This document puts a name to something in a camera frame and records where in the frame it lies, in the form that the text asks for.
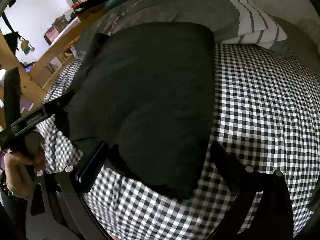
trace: white striped pillow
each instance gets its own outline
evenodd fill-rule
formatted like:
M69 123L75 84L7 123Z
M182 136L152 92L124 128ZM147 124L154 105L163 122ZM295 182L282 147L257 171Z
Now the white striped pillow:
M240 13L237 37L224 40L226 44L257 44L270 49L276 41L287 39L284 30L252 0L230 0Z

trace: black pillow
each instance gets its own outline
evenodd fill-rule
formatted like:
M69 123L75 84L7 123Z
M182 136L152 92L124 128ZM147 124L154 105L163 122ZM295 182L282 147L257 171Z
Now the black pillow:
M212 32L149 23L106 40L74 80L76 94L65 107L69 139L86 154L105 141L113 147L108 167L162 195L190 198L212 127Z

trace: silver screw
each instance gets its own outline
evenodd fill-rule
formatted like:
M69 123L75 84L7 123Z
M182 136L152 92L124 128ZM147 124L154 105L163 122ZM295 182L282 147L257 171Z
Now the silver screw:
M73 171L73 166L72 165L69 165L66 167L66 172L71 172Z
M44 174L43 170L40 170L40 171L37 172L37 176L38 177L41 177L43 174Z
M246 166L245 170L249 173L254 171L254 169L251 166Z
M276 170L276 175L277 175L278 177L281 177L281 176L282 176L282 172L281 172L280 170Z

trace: bed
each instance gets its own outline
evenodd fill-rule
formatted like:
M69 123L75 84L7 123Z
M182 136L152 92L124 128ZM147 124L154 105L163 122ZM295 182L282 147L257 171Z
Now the bed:
M161 7L160 2L151 0L129 0L89 28L75 48L86 52L93 33L113 34L155 21L152 17L159 14L148 12L146 3L152 11ZM286 51L270 49L284 40L272 41L266 50L266 44L259 43L268 42L239 44L246 40L242 35L236 44L222 39L215 45L218 107L210 143L220 142L228 153L258 171L280 169L284 173L297 235L312 215L308 203L320 174L320 62L316 44L301 29L280 18L273 20L276 29L281 26L288 36L284 39ZM216 37L220 35L219 30L213 32ZM67 91L80 67L79 59L68 65L53 82L45 101ZM46 139L46 158L52 172L62 171L82 157L83 153L55 127L54 117L38 125L38 130ZM108 167L101 169L85 201L106 231L118 239L205 239L235 198L210 162L208 150L198 186L182 203ZM261 193L257 193L241 231L250 226L260 199Z

